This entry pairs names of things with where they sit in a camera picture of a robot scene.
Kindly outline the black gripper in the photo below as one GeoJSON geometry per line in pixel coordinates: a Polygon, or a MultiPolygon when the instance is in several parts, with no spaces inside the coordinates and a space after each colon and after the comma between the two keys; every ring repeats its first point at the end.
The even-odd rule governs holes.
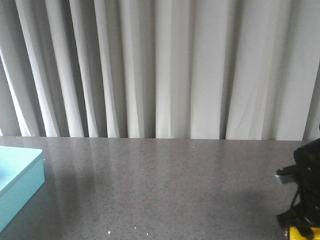
{"type": "Polygon", "coordinates": [[[320,139],[299,147],[293,156],[294,165],[275,172],[282,185],[297,185],[289,209],[276,218],[284,233],[296,227],[303,236],[312,236],[311,228],[320,228],[320,139]]]}

